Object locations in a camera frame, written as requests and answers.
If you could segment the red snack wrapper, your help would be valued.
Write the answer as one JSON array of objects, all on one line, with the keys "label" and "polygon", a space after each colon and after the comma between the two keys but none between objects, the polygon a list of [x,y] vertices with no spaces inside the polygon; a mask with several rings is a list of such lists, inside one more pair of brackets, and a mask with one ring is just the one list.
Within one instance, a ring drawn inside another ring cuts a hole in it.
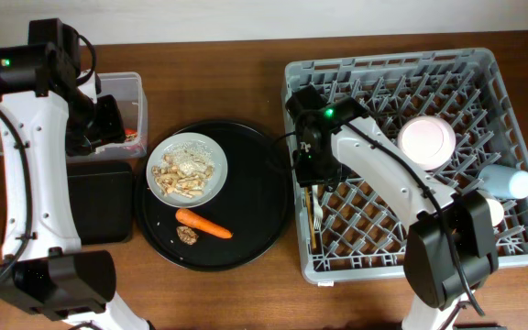
[{"label": "red snack wrapper", "polygon": [[126,128],[125,133],[126,133],[125,142],[134,141],[135,139],[138,138],[138,132],[134,129]]}]

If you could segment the wooden chopstick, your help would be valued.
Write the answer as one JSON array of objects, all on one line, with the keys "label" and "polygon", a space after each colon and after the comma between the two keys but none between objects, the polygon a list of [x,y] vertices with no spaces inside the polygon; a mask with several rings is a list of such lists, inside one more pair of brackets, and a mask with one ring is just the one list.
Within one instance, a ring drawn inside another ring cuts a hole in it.
[{"label": "wooden chopstick", "polygon": [[311,238],[311,250],[316,250],[316,240],[314,235],[314,209],[311,202],[311,192],[310,187],[304,187],[304,199],[305,199],[305,206],[307,208],[307,216],[308,216],[308,223],[309,223],[309,231],[310,231],[310,238]]}]

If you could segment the white plastic fork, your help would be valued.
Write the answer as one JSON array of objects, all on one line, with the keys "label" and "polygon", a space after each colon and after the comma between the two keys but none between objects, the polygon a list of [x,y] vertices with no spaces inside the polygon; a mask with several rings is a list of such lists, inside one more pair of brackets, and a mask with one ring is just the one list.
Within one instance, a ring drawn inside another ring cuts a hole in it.
[{"label": "white plastic fork", "polygon": [[318,186],[312,186],[312,198],[313,198],[313,229],[319,231],[324,218],[323,208],[319,204]]}]

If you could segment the grey dishwasher rack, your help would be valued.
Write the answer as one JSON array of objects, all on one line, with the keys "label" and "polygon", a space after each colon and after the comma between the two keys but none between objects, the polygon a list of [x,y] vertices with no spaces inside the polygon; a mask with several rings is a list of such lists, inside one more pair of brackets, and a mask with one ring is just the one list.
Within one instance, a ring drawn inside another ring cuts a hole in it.
[{"label": "grey dishwasher rack", "polygon": [[[479,172],[498,164],[528,171],[528,150],[493,53],[449,49],[329,60],[300,60],[284,71],[281,97],[312,86],[327,101],[355,98],[396,138],[416,116],[438,116],[456,132],[456,150],[434,171],[461,193],[481,186]],[[300,263],[310,283],[403,276],[405,231],[391,209],[358,176],[344,173],[321,191],[324,215],[312,225],[304,185],[294,186]]]}]

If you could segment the peanut shells and rice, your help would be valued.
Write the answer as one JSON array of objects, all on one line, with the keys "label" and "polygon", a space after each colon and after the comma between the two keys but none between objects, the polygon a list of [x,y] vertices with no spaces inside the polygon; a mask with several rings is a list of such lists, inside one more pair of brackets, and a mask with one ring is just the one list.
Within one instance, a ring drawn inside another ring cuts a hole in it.
[{"label": "peanut shells and rice", "polygon": [[162,195],[193,199],[204,194],[206,184],[215,174],[211,156],[204,143],[177,143],[160,155],[159,163],[150,167],[150,173]]}]

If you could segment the grey plate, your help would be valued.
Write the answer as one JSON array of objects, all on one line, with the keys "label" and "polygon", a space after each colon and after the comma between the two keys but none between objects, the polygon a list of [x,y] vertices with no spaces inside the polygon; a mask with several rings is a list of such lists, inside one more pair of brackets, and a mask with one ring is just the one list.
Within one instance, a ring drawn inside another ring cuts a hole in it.
[{"label": "grey plate", "polygon": [[[179,195],[162,195],[160,193],[160,188],[153,181],[152,174],[150,173],[150,167],[159,163],[160,155],[168,147],[182,142],[204,143],[205,146],[211,150],[211,159],[214,162],[214,176],[206,184],[204,194],[193,199],[187,199]],[[151,152],[148,158],[145,179],[147,180],[149,190],[164,204],[175,208],[193,208],[202,204],[206,204],[217,196],[217,194],[222,190],[224,184],[226,183],[227,171],[228,167],[226,154],[217,142],[215,142],[212,138],[206,135],[187,132],[175,134],[171,137],[166,138],[158,144],[158,146]]]}]

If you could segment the pink bowl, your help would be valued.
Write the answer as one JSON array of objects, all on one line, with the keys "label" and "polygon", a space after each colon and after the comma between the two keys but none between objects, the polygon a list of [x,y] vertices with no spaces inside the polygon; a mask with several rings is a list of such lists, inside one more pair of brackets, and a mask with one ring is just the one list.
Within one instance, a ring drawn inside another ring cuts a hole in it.
[{"label": "pink bowl", "polygon": [[424,171],[432,171],[451,159],[456,135],[445,120],[436,116],[418,116],[401,128],[397,147]]}]

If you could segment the orange carrot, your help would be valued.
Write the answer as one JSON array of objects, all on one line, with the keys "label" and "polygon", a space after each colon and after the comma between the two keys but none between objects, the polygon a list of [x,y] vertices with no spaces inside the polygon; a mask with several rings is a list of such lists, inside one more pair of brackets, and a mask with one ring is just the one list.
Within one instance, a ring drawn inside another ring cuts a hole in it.
[{"label": "orange carrot", "polygon": [[175,213],[175,218],[179,223],[185,226],[198,229],[215,237],[223,239],[230,239],[233,237],[233,234],[228,229],[201,217],[189,209],[179,209]]}]

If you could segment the walnut piece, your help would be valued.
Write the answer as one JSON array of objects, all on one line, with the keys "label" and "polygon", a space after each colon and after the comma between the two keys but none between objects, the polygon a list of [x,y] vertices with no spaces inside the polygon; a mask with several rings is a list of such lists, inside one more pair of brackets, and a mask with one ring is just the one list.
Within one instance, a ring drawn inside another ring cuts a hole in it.
[{"label": "walnut piece", "polygon": [[181,242],[186,245],[192,246],[198,241],[199,236],[186,225],[178,226],[176,232]]}]

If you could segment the blue cup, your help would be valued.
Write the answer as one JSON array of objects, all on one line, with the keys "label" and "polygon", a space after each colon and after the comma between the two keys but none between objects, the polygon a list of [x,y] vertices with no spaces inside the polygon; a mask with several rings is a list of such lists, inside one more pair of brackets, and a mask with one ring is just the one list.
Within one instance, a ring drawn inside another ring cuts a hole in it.
[{"label": "blue cup", "polygon": [[528,197],[528,172],[492,164],[478,174],[482,180],[481,190],[501,199],[523,199]]}]

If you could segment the cream cup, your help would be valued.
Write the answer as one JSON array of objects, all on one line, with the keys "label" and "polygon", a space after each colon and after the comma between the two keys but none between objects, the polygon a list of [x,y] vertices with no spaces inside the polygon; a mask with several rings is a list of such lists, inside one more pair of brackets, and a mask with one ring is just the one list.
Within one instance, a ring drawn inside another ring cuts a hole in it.
[{"label": "cream cup", "polygon": [[504,218],[504,208],[499,200],[497,200],[489,192],[478,190],[486,200],[489,206],[490,219],[493,226],[498,226]]}]

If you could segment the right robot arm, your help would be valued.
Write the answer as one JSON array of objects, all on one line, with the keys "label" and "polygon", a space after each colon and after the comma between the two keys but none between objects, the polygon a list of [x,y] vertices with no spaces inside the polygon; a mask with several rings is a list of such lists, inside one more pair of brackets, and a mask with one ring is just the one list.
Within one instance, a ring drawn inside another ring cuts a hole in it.
[{"label": "right robot arm", "polygon": [[292,93],[285,108],[294,124],[292,168],[300,186],[337,186],[348,168],[401,221],[403,271],[414,292],[402,328],[450,329],[464,308],[481,314],[474,291],[499,267],[485,196],[460,194],[422,170],[350,96],[329,104],[309,85]]}]

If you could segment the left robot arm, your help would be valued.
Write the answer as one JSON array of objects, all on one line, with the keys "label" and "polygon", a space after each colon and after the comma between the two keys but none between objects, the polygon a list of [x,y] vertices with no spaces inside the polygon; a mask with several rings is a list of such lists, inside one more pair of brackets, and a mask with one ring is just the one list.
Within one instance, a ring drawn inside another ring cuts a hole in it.
[{"label": "left robot arm", "polygon": [[148,329],[117,293],[109,252],[83,251],[72,217],[66,159],[126,138],[116,99],[81,69],[86,42],[49,18],[30,22],[25,45],[0,48],[0,300],[73,329]]}]

